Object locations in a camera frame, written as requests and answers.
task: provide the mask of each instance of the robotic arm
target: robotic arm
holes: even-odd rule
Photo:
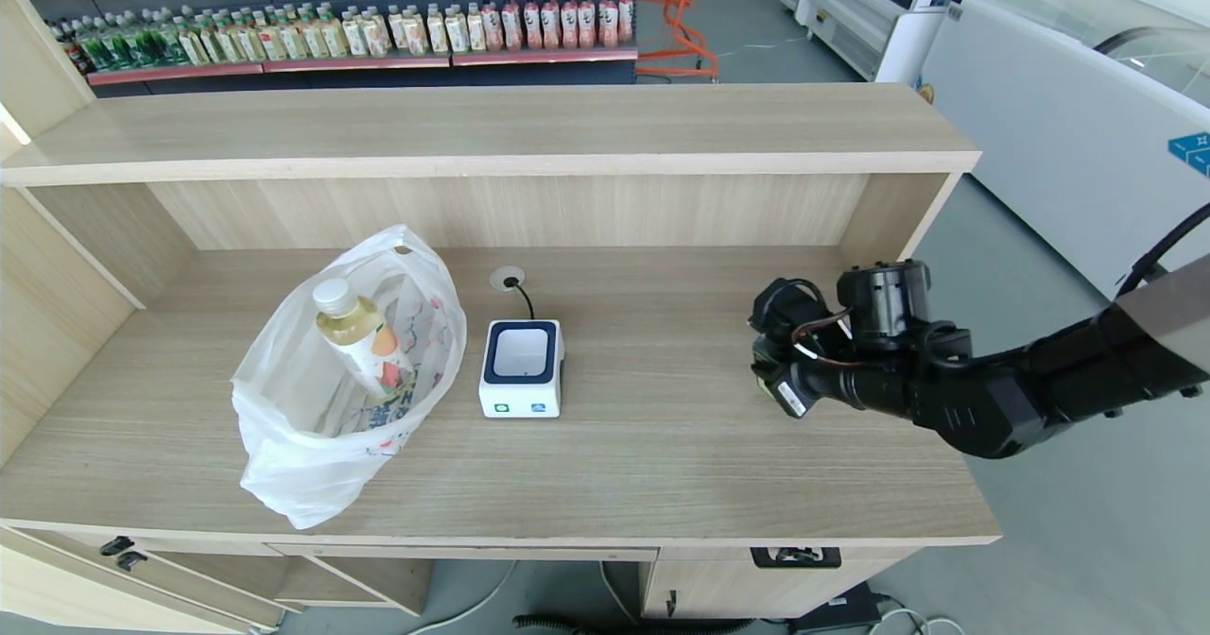
[[[1141,277],[1130,281],[1133,289]],[[923,261],[843,273],[837,312],[812,282],[778,278],[748,319],[760,333],[751,369],[791,417],[805,416],[817,399],[839,399],[911,420],[963,454],[1004,458],[1093,416],[1114,417],[1172,391],[1200,393],[1197,386],[1210,375],[1153,335],[1210,322],[1208,282],[1210,256],[1203,256],[1087,321],[972,358],[970,330],[929,319]],[[1195,300],[1195,307],[1176,307],[1185,321],[1172,321],[1174,299]],[[1147,319],[1151,333],[1128,311]]]

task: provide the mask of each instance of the counter top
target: counter top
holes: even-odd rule
[[[904,85],[266,90],[103,98],[8,157],[5,184],[865,174],[976,160]]]
[[[238,486],[229,377],[330,250],[212,252],[134,312],[0,468],[25,527],[442,545],[986,543],[963,458],[926,429],[820,402],[784,416],[757,389],[744,316],[778,276],[831,291],[835,248],[442,250],[468,318],[453,389],[335,519],[299,532]],[[526,269],[566,336],[565,414],[489,421],[484,330],[524,311],[488,275]]]

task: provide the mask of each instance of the bottle cap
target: bottle cap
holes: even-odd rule
[[[321,312],[333,318],[347,317],[357,308],[357,291],[345,278],[328,278],[319,283],[311,291],[311,299]]]

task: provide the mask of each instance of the power adapter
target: power adapter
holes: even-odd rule
[[[851,591],[828,600],[813,612],[791,618],[786,623],[790,635],[830,633],[847,628],[874,627],[881,622],[878,601],[869,584],[862,583]]]

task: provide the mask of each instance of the drawer handle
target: drawer handle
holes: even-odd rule
[[[122,571],[131,571],[134,568],[134,565],[146,560],[148,556],[144,555],[143,553],[137,553],[134,550],[131,550],[128,553],[122,553],[121,555],[117,556],[117,568]]]
[[[125,553],[133,547],[134,541],[131,541],[126,536],[117,536],[117,538],[114,538],[113,541],[109,541],[109,543],[100,547],[100,556],[111,558],[119,553]]]
[[[750,548],[760,568],[840,568],[840,548]]]

